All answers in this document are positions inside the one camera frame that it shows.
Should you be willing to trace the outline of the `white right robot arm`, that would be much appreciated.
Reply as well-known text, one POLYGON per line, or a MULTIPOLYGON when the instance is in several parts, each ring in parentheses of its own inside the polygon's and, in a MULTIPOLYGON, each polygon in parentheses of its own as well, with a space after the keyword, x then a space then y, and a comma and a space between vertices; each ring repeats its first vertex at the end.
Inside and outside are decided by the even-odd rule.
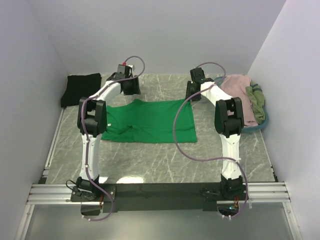
POLYGON ((240 137, 244 128, 242 100, 225 93, 212 78, 205 77, 200 67, 191 69, 190 77, 185 98, 189 101, 199 101, 205 97, 215 107, 214 127, 222 144, 221 180, 235 181, 242 176, 238 165, 240 137))

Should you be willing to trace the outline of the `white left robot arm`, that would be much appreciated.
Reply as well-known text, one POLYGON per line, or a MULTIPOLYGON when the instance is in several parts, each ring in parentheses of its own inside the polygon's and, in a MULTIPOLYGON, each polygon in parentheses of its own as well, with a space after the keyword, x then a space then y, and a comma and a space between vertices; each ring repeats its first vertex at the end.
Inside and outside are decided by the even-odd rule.
POLYGON ((88 98, 79 101, 77 127, 82 138, 82 167, 79 177, 97 182, 99 178, 99 146, 102 134, 107 129, 107 105, 120 94, 139 95, 139 76, 134 75, 134 66, 125 62, 107 78, 105 84, 88 98))

